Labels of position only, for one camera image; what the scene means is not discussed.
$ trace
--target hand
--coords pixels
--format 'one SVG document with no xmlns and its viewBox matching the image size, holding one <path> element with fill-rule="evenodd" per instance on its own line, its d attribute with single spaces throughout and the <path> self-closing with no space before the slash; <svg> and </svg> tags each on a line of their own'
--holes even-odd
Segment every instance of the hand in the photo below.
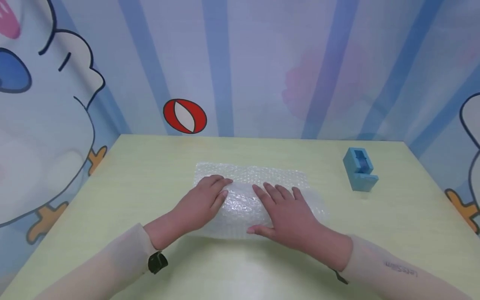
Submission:
<svg viewBox="0 0 480 300">
<path fill-rule="evenodd" d="M 220 175 L 202 178 L 171 211 L 183 234 L 205 226 L 218 213 L 228 191 L 222 189 L 233 180 Z"/>
<path fill-rule="evenodd" d="M 247 233 L 305 252 L 307 242 L 322 225 L 313 215 L 300 190 L 294 187 L 292 194 L 281 185 L 273 187 L 267 182 L 264 187 L 267 192 L 255 184 L 253 190 L 272 219 L 273 228 L 256 225 L 248 228 Z"/>
<path fill-rule="evenodd" d="M 343 271 L 352 254 L 351 238 L 320 224 L 298 188 L 292 188 L 291 194 L 281 185 L 273 187 L 265 182 L 264 187 L 267 192 L 256 185 L 253 190 L 272 219 L 273 228 L 255 225 L 247 233 L 269 238 Z"/>
<path fill-rule="evenodd" d="M 153 246 L 163 250 L 182 235 L 202 228 L 218 213 L 233 180 L 220 175 L 202 178 L 167 214 L 144 226 Z"/>
</svg>

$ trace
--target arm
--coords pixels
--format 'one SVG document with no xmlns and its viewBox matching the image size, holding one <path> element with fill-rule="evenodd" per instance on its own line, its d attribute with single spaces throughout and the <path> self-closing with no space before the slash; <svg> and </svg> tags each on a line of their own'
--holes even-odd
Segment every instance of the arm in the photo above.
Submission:
<svg viewBox="0 0 480 300">
<path fill-rule="evenodd" d="M 148 259 L 182 235 L 208 223 L 223 204 L 232 180 L 205 177 L 169 213 L 140 224 L 40 293 L 35 300 L 107 300 L 148 271 Z"/>
<path fill-rule="evenodd" d="M 301 192 L 264 184 L 267 192 L 253 189 L 264 204 L 273 228 L 250 227 L 247 232 L 299 250 L 337 270 L 346 280 L 369 286 L 385 300 L 470 300 L 471 298 L 432 274 L 412 266 L 356 236 L 335 232 L 313 216 Z"/>
</svg>

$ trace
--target beige arm sleeve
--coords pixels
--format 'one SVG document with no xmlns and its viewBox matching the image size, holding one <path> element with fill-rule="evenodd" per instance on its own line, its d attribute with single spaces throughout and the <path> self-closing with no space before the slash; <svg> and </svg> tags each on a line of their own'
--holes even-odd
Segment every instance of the beige arm sleeve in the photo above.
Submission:
<svg viewBox="0 0 480 300">
<path fill-rule="evenodd" d="M 469 296 L 399 258 L 387 250 L 350 236 L 353 251 L 339 274 L 346 280 L 370 287 L 385 300 L 471 300 Z"/>
<path fill-rule="evenodd" d="M 148 270 L 148 258 L 155 252 L 144 228 L 137 224 L 35 300 L 110 299 Z"/>
</svg>

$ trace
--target bubble wrap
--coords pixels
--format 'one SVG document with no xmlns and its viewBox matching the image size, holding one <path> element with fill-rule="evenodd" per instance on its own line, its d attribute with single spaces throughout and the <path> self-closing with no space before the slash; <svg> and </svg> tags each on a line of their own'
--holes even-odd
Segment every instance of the bubble wrap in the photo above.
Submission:
<svg viewBox="0 0 480 300">
<path fill-rule="evenodd" d="M 325 224 L 328 213 L 318 193 L 309 187 L 305 173 L 295 170 L 282 170 L 256 166 L 241 167 L 230 164 L 198 163 L 193 185 L 200 179 L 214 174 L 233 179 L 227 187 L 228 196 L 215 218 L 202 229 L 190 233 L 214 239 L 262 239 L 249 235 L 247 228 L 253 225 L 272 226 L 272 220 L 255 195 L 252 184 L 263 187 L 264 182 L 280 184 L 291 190 L 298 187 L 315 217 Z"/>
</svg>

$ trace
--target finger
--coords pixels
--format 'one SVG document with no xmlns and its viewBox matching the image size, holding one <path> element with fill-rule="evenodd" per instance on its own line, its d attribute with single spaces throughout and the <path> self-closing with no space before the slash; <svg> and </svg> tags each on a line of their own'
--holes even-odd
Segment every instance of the finger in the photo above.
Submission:
<svg viewBox="0 0 480 300">
<path fill-rule="evenodd" d="M 293 197 L 295 198 L 295 200 L 305 201 L 299 188 L 293 187 L 292 191 L 293 191 Z"/>
<path fill-rule="evenodd" d="M 232 179 L 223 178 L 218 180 L 212 185 L 212 190 L 215 194 L 218 194 L 226 185 L 229 185 L 233 182 Z"/>
<path fill-rule="evenodd" d="M 265 193 L 265 191 L 263 191 L 258 185 L 254 184 L 252 187 L 253 191 L 255 192 L 255 194 L 257 194 L 258 198 L 264 205 L 267 212 L 269 212 L 272 206 L 275 205 L 275 202 L 273 202 L 272 198 L 270 198 L 270 196 Z"/>
<path fill-rule="evenodd" d="M 264 182 L 264 187 L 275 203 L 279 203 L 285 200 L 283 199 L 282 194 L 280 194 L 280 192 L 276 188 L 274 188 L 270 183 Z"/>
<path fill-rule="evenodd" d="M 223 179 L 223 176 L 221 175 L 206 176 L 206 177 L 203 177 L 198 182 L 198 185 L 212 186 L 217 180 L 220 180 L 220 179 Z"/>
<path fill-rule="evenodd" d="M 215 198 L 215 201 L 212 204 L 212 209 L 215 211 L 215 214 L 218 213 L 220 208 L 222 207 L 223 203 L 225 202 L 225 199 L 227 198 L 228 191 L 224 190 L 221 191 L 220 194 Z"/>
<path fill-rule="evenodd" d="M 256 234 L 267 239 L 273 240 L 275 236 L 275 230 L 262 225 L 254 225 L 247 229 L 248 234 Z"/>
<path fill-rule="evenodd" d="M 282 194 L 283 199 L 295 200 L 295 198 L 293 198 L 292 196 L 292 193 L 290 193 L 290 191 L 284 188 L 283 186 L 277 184 L 275 188 L 280 192 L 280 194 Z"/>
</svg>

